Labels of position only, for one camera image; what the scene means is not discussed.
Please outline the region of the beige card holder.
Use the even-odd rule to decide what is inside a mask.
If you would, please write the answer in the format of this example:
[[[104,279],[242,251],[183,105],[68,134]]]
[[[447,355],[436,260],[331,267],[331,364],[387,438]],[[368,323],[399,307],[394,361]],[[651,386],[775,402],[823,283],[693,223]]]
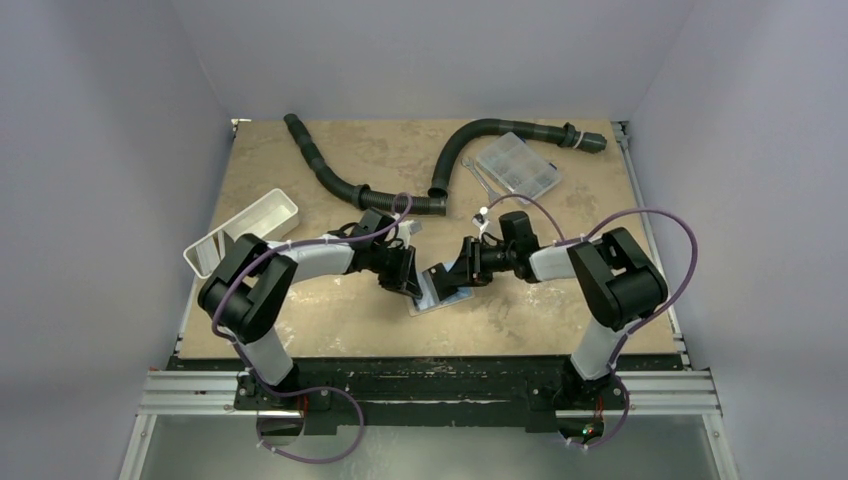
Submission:
[[[444,300],[440,300],[436,294],[435,287],[425,270],[418,271],[416,277],[422,290],[422,298],[420,300],[412,298],[408,298],[406,300],[408,313],[412,317],[433,312],[435,310],[446,308],[474,298],[474,290],[472,288],[460,287],[456,293],[446,297]]]

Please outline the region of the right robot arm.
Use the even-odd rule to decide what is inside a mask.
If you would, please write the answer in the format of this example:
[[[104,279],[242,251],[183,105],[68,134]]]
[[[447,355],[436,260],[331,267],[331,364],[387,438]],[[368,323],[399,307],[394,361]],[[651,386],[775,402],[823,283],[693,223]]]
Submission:
[[[628,328],[666,301],[667,283],[625,228],[594,241],[543,247],[526,213],[509,212],[498,222],[499,237],[465,237],[450,266],[436,264],[424,275],[440,300],[461,288],[484,287],[501,272],[530,284],[576,280],[590,321],[563,367],[561,392],[569,404],[584,407],[599,396],[600,381],[611,376]]]

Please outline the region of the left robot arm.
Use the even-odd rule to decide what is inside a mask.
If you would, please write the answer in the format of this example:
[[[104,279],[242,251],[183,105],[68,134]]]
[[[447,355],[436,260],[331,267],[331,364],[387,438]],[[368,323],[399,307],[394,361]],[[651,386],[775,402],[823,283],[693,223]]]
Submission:
[[[368,209],[355,224],[276,248],[254,234],[240,236],[200,287],[197,304],[214,334],[228,340],[261,380],[260,397],[284,409],[297,399],[299,370],[274,325],[290,287],[363,270],[387,291],[414,300],[423,296],[415,249],[401,239],[398,217]]]

